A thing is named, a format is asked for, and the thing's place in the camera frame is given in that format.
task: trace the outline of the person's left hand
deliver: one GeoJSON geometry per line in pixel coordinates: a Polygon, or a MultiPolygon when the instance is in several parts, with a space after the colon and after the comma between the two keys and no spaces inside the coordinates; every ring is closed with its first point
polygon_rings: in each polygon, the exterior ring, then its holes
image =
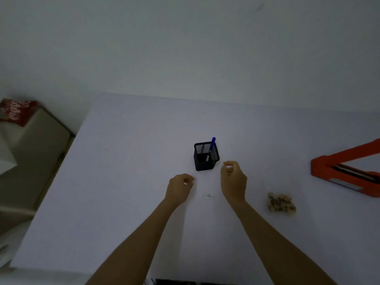
{"type": "Polygon", "coordinates": [[[194,185],[194,177],[189,174],[175,175],[169,181],[165,200],[173,206],[178,207],[186,201],[190,190],[194,185]]]}

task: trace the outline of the person's right arm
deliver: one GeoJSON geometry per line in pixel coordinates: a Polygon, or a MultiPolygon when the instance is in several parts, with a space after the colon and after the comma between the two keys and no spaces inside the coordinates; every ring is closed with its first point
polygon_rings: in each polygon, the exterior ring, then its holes
{"type": "Polygon", "coordinates": [[[245,201],[247,177],[237,162],[224,162],[220,181],[223,195],[240,219],[275,285],[336,285],[317,264],[277,232],[245,201]]]}

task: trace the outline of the orange tool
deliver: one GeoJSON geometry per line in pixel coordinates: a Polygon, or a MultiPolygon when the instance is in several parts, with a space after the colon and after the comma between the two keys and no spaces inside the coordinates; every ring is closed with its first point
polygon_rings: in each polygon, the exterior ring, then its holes
{"type": "Polygon", "coordinates": [[[380,197],[380,173],[365,172],[342,163],[380,153],[380,139],[329,156],[311,160],[311,175],[380,197]]]}

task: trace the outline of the forearm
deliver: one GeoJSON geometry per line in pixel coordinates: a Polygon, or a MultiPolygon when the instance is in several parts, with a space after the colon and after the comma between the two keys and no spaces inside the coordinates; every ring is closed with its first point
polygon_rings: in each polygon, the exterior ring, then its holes
{"type": "Polygon", "coordinates": [[[232,205],[275,285],[335,284],[306,254],[283,237],[248,203],[232,205]]]}
{"type": "Polygon", "coordinates": [[[87,285],[144,283],[162,232],[175,206],[162,201],[88,280],[87,285]]]}

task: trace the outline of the label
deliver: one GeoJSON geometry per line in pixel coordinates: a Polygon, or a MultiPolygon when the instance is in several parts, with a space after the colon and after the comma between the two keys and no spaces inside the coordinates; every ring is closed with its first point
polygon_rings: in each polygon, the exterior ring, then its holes
{"type": "Polygon", "coordinates": [[[351,184],[349,182],[345,182],[345,181],[342,181],[342,180],[339,180],[339,179],[336,179],[336,178],[331,178],[330,182],[342,185],[344,187],[347,187],[347,188],[350,188],[350,189],[356,190],[356,191],[362,189],[362,187],[356,186],[354,184],[351,184]]]}

